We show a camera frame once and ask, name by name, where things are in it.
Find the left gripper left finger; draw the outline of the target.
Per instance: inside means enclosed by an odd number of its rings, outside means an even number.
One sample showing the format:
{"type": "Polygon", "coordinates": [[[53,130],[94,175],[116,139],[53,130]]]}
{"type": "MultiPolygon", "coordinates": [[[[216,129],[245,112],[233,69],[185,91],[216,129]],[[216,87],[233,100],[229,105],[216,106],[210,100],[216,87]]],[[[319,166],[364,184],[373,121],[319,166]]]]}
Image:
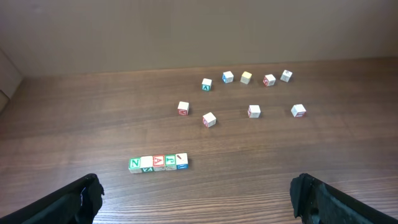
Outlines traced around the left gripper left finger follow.
{"type": "Polygon", "coordinates": [[[104,188],[96,174],[87,174],[34,203],[1,218],[1,223],[92,224],[103,205],[104,188]]]}

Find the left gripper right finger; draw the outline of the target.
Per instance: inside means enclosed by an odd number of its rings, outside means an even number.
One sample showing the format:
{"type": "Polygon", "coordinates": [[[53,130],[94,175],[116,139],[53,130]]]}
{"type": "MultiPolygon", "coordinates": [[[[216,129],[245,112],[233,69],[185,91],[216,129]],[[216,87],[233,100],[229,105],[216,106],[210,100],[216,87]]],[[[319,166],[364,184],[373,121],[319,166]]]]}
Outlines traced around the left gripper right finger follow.
{"type": "Polygon", "coordinates": [[[290,183],[294,217],[303,224],[397,224],[390,217],[307,174],[290,183]]]}

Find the green N block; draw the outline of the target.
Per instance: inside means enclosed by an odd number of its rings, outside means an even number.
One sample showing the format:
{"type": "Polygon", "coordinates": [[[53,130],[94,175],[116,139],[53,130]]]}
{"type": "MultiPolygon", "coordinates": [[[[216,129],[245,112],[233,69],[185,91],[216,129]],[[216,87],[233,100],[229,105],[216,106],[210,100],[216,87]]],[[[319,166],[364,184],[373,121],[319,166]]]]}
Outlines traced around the green N block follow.
{"type": "Polygon", "coordinates": [[[142,173],[141,158],[140,157],[130,158],[128,169],[132,174],[142,173]]]}

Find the plain wooden block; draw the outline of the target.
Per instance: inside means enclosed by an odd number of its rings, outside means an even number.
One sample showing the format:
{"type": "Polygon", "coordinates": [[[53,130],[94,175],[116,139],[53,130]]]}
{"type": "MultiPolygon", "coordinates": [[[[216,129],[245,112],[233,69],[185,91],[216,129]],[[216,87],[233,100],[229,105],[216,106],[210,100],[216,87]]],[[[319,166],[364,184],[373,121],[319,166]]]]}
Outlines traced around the plain wooden block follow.
{"type": "Polygon", "coordinates": [[[153,164],[153,156],[142,156],[141,160],[141,171],[142,172],[153,172],[154,164],[153,164]]]}

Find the red A block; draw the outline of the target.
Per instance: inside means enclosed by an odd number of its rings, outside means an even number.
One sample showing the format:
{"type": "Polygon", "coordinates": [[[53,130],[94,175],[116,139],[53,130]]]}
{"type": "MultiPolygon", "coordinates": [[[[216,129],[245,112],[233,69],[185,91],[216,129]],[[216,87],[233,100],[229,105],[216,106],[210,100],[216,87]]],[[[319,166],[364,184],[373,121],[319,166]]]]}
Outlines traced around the red A block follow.
{"type": "Polygon", "coordinates": [[[164,155],[156,155],[153,156],[153,168],[154,171],[163,171],[165,170],[165,156],[164,155]]]}

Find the green picture block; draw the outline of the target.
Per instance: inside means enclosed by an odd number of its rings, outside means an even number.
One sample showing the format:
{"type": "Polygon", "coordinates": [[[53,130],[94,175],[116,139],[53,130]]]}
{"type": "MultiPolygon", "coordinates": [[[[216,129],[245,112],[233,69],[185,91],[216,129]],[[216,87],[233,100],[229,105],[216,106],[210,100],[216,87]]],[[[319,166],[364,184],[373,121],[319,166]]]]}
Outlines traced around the green picture block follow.
{"type": "Polygon", "coordinates": [[[176,170],[176,156],[175,154],[166,154],[165,155],[165,170],[176,170]]]}

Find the wooden block blue picture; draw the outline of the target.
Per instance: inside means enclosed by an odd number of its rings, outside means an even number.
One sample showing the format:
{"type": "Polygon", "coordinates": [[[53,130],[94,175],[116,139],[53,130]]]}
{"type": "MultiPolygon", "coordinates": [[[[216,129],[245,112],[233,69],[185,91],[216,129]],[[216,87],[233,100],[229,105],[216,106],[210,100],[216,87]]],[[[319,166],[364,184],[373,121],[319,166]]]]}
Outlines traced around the wooden block blue picture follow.
{"type": "Polygon", "coordinates": [[[177,169],[188,169],[187,153],[178,153],[175,155],[177,169]]]}

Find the wooden block red stripes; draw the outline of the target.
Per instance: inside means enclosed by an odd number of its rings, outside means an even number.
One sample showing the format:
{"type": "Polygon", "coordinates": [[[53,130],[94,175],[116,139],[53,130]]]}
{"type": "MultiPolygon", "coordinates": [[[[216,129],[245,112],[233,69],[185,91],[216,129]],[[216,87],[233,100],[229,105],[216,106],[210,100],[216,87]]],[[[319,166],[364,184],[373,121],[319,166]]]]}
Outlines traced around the wooden block red stripes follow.
{"type": "Polygon", "coordinates": [[[212,112],[209,112],[205,115],[203,115],[203,124],[207,127],[210,128],[213,125],[216,124],[216,117],[212,112]]]}

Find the wooden block blue side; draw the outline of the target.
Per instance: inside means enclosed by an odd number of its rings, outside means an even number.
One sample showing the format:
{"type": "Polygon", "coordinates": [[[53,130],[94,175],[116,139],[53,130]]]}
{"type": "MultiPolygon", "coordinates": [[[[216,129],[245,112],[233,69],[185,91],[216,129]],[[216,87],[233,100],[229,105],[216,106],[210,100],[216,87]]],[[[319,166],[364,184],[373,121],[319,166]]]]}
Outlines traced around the wooden block blue side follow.
{"type": "Polygon", "coordinates": [[[248,116],[250,118],[258,118],[261,115],[261,109],[259,105],[249,105],[248,116]]]}

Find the wooden block red bottom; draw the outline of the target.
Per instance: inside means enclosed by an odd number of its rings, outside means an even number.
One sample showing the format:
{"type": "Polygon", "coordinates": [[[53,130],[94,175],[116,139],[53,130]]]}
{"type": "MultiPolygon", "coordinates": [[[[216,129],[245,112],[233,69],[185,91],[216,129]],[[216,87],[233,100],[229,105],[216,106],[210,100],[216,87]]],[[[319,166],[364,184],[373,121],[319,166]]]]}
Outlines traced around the wooden block red bottom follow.
{"type": "Polygon", "coordinates": [[[306,112],[307,112],[307,110],[305,109],[303,104],[293,105],[293,107],[291,109],[291,113],[292,113],[293,117],[295,117],[295,118],[304,116],[306,112]]]}

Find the wooden block far right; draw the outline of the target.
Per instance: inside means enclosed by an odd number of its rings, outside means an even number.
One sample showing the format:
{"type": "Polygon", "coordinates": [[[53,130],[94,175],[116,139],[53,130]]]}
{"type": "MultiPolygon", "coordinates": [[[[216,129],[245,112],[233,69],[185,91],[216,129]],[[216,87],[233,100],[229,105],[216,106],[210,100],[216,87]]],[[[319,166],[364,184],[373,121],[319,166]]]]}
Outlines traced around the wooden block far right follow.
{"type": "Polygon", "coordinates": [[[289,80],[290,80],[292,74],[293,74],[293,73],[292,73],[291,71],[289,71],[289,70],[284,70],[284,71],[282,72],[282,75],[281,75],[280,79],[281,79],[283,82],[289,82],[289,80]]]}

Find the wooden block red left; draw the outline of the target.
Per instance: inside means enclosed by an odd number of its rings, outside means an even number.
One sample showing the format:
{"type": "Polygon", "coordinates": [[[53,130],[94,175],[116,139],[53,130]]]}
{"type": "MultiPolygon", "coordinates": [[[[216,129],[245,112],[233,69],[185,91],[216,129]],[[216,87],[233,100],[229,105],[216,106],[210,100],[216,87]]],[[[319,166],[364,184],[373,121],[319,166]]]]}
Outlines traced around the wooden block red left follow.
{"type": "Polygon", "coordinates": [[[189,103],[188,102],[184,102],[184,101],[180,101],[178,104],[178,108],[177,108],[178,114],[179,115],[184,115],[186,116],[189,112],[189,103]]]}

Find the yellow wooden block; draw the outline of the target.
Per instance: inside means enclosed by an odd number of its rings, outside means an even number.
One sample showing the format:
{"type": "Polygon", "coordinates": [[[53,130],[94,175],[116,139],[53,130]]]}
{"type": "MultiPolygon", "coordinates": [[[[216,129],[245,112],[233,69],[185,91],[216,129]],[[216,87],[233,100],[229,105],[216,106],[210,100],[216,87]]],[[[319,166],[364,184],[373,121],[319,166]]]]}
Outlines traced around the yellow wooden block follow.
{"type": "Polygon", "coordinates": [[[249,72],[243,72],[241,75],[240,82],[244,84],[248,84],[251,81],[252,74],[249,72]]]}

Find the white wooden block top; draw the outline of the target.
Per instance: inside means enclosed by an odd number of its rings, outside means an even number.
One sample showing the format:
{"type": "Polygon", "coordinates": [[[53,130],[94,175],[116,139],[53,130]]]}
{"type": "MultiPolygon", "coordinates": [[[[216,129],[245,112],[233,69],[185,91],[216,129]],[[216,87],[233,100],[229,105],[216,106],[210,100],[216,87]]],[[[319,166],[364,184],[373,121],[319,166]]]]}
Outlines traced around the white wooden block top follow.
{"type": "Polygon", "coordinates": [[[222,80],[224,83],[231,83],[234,80],[234,75],[231,71],[223,72],[222,80]]]}

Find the wooden block teal side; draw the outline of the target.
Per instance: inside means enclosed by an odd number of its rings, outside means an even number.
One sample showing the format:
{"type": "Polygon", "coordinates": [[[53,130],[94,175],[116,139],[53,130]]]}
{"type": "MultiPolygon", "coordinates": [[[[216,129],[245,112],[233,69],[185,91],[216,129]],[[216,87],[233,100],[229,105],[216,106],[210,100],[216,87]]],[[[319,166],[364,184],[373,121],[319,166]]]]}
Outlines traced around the wooden block teal side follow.
{"type": "Polygon", "coordinates": [[[212,80],[208,78],[204,78],[201,83],[201,89],[204,91],[210,91],[212,85],[212,80]]]}

